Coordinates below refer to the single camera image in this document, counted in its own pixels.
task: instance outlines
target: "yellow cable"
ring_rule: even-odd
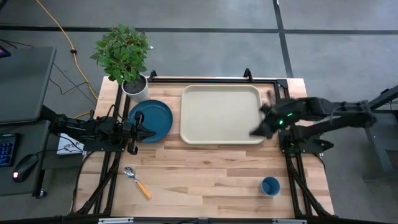
[[[88,114],[90,114],[90,111],[86,112],[86,113],[79,114],[78,116],[74,117],[73,119],[78,119],[79,117],[82,117],[82,116],[88,115]]]
[[[72,48],[72,50],[76,50],[75,47],[73,46],[73,43],[72,43],[72,41],[70,40],[68,34],[62,29],[61,25],[57,22],[57,20],[51,15],[51,13],[48,12],[48,10],[42,5],[42,3],[40,3],[39,0],[36,0],[36,2],[43,8],[43,10],[44,10],[44,11],[51,17],[51,19],[58,25],[58,27],[61,29],[61,31],[63,32],[63,34],[65,35],[65,37],[67,37],[67,39],[68,39],[68,41],[69,41],[69,44],[70,44],[70,47]],[[95,95],[95,93],[94,93],[93,87],[91,86],[91,84],[90,84],[90,82],[88,81],[88,79],[86,78],[85,74],[83,74],[83,72],[81,71],[81,69],[80,69],[80,67],[79,67],[79,64],[78,64],[78,62],[77,62],[76,53],[72,53],[72,54],[73,54],[73,57],[75,58],[76,68],[79,70],[80,74],[81,74],[81,75],[83,76],[83,78],[86,80],[86,82],[87,82],[87,84],[88,84],[88,88],[89,88],[90,91],[91,91],[91,94],[94,96],[94,98],[95,98],[96,100],[98,100],[98,97],[97,97],[97,96]]]

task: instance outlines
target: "butcher block tabletop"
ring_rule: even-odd
[[[288,78],[287,82],[292,98],[307,96],[303,79]],[[122,153],[111,216],[294,218],[286,161],[279,149],[277,135],[257,145],[189,145],[181,140],[181,95],[184,88],[191,84],[149,84],[150,98],[170,107],[174,123],[161,142],[140,143],[137,155],[130,155],[127,151]],[[263,101],[268,102],[266,92],[274,91],[273,86],[253,86],[260,90]],[[115,102],[117,91],[118,84],[104,77],[96,105],[96,117],[106,115]],[[120,114],[123,113],[125,99],[123,94]],[[131,100],[129,110],[135,104]],[[103,152],[94,152],[83,166],[75,209],[79,209],[97,187],[103,157]],[[322,163],[312,154],[303,154],[303,164],[308,188],[323,207],[333,213]],[[146,199],[132,179],[124,175],[126,166],[136,170],[137,179],[152,194],[150,200]],[[279,195],[267,197],[259,192],[259,183],[267,176],[279,180]],[[107,192],[108,187],[104,191],[102,209]],[[302,192],[297,192],[300,208],[304,211]]]

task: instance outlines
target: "spoon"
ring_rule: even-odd
[[[129,177],[134,179],[134,181],[137,183],[138,187],[141,189],[142,193],[148,198],[151,199],[152,195],[149,193],[147,189],[136,179],[136,173],[134,172],[134,169],[131,167],[125,167],[124,168],[124,173]]]

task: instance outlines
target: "gray floor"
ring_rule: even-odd
[[[272,0],[42,0],[63,26],[275,29]],[[395,0],[279,0],[285,29],[398,29]],[[52,26],[33,0],[9,1],[0,25]],[[82,70],[100,90],[104,72],[88,57],[102,33],[70,32]],[[159,75],[240,77],[246,67],[255,77],[286,77],[278,34],[209,34],[148,32],[154,49],[147,67]],[[70,46],[60,32],[0,31],[0,39],[36,47],[56,46],[56,64],[75,82]],[[366,100],[398,82],[398,35],[293,35],[287,46],[295,78],[304,78],[310,96],[330,100]],[[14,49],[6,44],[10,51]],[[63,90],[72,87],[56,69],[51,78]],[[87,87],[81,88],[89,97]],[[68,106],[64,103],[72,100]],[[60,95],[49,84],[45,104],[75,116],[94,108],[79,91]],[[398,183],[365,183],[362,175],[379,168],[376,153],[362,129],[324,135],[335,143],[325,153],[326,173],[335,213],[345,218],[398,222]],[[75,169],[54,170],[45,177],[49,194],[0,198],[0,219],[67,214]]]

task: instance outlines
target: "plastic tray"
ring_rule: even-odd
[[[181,99],[180,135],[188,144],[259,144],[250,136],[262,115],[260,91],[252,85],[190,85]]]

